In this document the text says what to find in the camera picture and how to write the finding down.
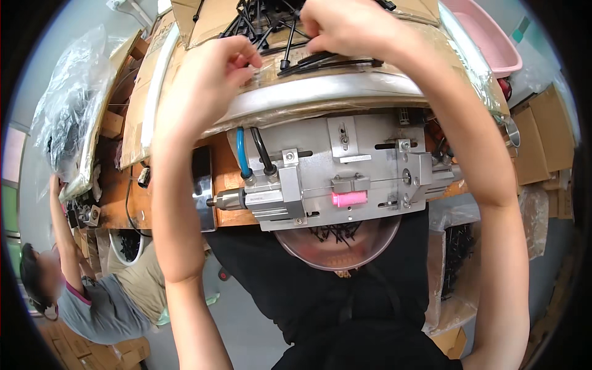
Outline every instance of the gray shirt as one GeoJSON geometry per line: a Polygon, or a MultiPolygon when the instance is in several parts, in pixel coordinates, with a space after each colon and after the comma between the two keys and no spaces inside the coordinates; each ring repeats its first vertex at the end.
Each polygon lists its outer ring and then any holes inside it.
{"type": "Polygon", "coordinates": [[[150,320],[121,289],[114,274],[98,282],[84,278],[84,295],[68,282],[57,300],[59,316],[78,335],[102,345],[140,338],[151,328],[150,320]]]}

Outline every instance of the electrical cable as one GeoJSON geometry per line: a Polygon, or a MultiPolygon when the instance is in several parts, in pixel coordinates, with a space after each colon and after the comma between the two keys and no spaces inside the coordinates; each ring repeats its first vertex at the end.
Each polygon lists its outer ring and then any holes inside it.
{"type": "Polygon", "coordinates": [[[255,142],[255,146],[257,147],[257,151],[259,152],[259,156],[261,157],[261,162],[265,167],[265,174],[269,175],[275,172],[276,167],[271,163],[269,159],[269,154],[267,154],[267,150],[265,149],[265,144],[263,143],[263,139],[261,138],[261,134],[257,127],[251,127],[251,134],[253,135],[253,141],[255,142]]]}
{"type": "Polygon", "coordinates": [[[132,17],[134,17],[136,19],[136,21],[138,21],[138,23],[140,24],[140,26],[142,26],[143,28],[146,28],[146,25],[143,24],[142,21],[140,21],[135,14],[130,13],[130,12],[126,12],[126,11],[123,11],[123,10],[120,10],[120,9],[117,9],[117,11],[120,12],[120,13],[126,13],[126,14],[131,15],[132,17]]]}
{"type": "Polygon", "coordinates": [[[253,170],[249,168],[249,162],[247,162],[244,152],[244,129],[242,127],[236,129],[236,152],[239,157],[241,176],[247,178],[253,173],[253,170]]]}
{"type": "Polygon", "coordinates": [[[131,188],[131,181],[134,178],[134,166],[130,166],[130,181],[127,183],[127,192],[126,192],[126,215],[127,215],[127,220],[130,222],[130,225],[134,228],[134,230],[136,231],[136,233],[140,234],[141,236],[144,237],[152,237],[150,235],[146,235],[144,233],[142,233],[137,227],[136,225],[134,225],[134,222],[131,220],[130,217],[130,212],[127,210],[127,201],[130,199],[130,188],[131,188]]]}

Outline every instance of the hair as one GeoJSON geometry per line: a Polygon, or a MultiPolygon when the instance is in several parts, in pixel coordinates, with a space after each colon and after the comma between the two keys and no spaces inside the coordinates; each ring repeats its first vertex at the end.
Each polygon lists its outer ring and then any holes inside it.
{"type": "Polygon", "coordinates": [[[22,247],[21,281],[29,295],[30,304],[48,320],[56,321],[57,318],[52,319],[45,316],[45,310],[51,307],[53,303],[52,299],[46,296],[41,288],[41,269],[33,252],[33,246],[29,243],[22,247]]]}

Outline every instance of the person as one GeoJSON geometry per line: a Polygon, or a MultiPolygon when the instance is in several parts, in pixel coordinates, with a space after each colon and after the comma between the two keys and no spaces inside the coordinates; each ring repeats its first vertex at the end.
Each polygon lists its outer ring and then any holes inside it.
{"type": "Polygon", "coordinates": [[[57,250],[38,253],[30,244],[22,249],[21,279],[33,306],[44,315],[55,306],[70,329],[95,343],[112,345],[144,336],[166,307],[165,280],[153,243],[129,267],[110,248],[110,274],[97,281],[62,210],[62,186],[52,175],[49,201],[57,250]]]}
{"type": "MultiPolygon", "coordinates": [[[[246,229],[221,228],[208,236],[214,254],[294,343],[274,369],[517,369],[529,335],[528,256],[516,180],[495,122],[472,87],[422,36],[376,2],[308,0],[301,21],[313,37],[308,51],[384,60],[409,76],[429,100],[481,213],[480,301],[472,353],[461,361],[449,360],[421,332],[427,299],[426,277],[421,276],[426,274],[425,212],[406,215],[395,237],[410,246],[417,240],[420,246],[418,255],[410,252],[414,248],[403,255],[408,268],[390,265],[392,254],[405,250],[392,244],[366,272],[366,266],[361,269],[375,291],[382,284],[390,293],[356,296],[344,316],[338,314],[348,306],[348,297],[335,307],[340,297],[334,292],[348,279],[280,257],[287,253],[270,233],[254,237],[246,229]],[[259,269],[268,271],[248,267],[255,257],[262,259],[259,269]],[[275,266],[279,260],[282,266],[275,266]],[[373,305],[381,311],[372,311],[373,305]]],[[[190,50],[159,111],[166,117],[160,122],[167,125],[156,127],[152,141],[153,234],[181,369],[232,368],[205,304],[204,253],[189,169],[197,139],[225,114],[238,87],[253,75],[247,63],[261,67],[262,59],[241,36],[190,50]]]]}

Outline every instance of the pink basket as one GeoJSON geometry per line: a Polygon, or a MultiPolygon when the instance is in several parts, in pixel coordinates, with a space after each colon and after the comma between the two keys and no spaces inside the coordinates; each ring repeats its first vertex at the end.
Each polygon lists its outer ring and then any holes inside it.
{"type": "Polygon", "coordinates": [[[522,58],[500,26],[473,0],[441,0],[477,45],[496,78],[522,68],[522,58]]]}

